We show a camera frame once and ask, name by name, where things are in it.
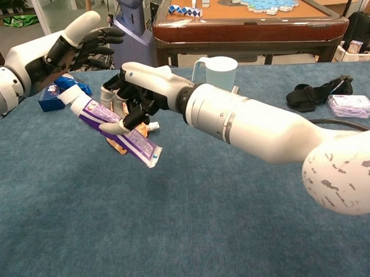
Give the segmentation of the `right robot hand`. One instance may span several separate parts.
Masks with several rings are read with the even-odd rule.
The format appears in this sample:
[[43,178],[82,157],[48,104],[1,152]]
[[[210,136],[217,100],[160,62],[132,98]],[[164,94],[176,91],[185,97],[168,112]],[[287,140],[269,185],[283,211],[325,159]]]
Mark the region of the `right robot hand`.
[[190,95],[197,86],[184,77],[173,74],[169,66],[151,67],[142,63],[126,62],[119,74],[101,87],[100,101],[112,103],[121,120],[102,123],[102,132],[123,135],[159,109],[185,115]]

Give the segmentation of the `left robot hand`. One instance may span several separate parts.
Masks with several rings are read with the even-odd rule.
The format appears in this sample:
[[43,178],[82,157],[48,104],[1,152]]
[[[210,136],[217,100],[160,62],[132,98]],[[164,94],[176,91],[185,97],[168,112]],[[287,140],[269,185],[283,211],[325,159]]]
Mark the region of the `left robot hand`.
[[100,15],[90,10],[73,20],[64,30],[12,47],[4,66],[20,80],[23,96],[31,97],[67,72],[109,66],[94,57],[112,55],[107,44],[121,44],[124,31],[100,27]]

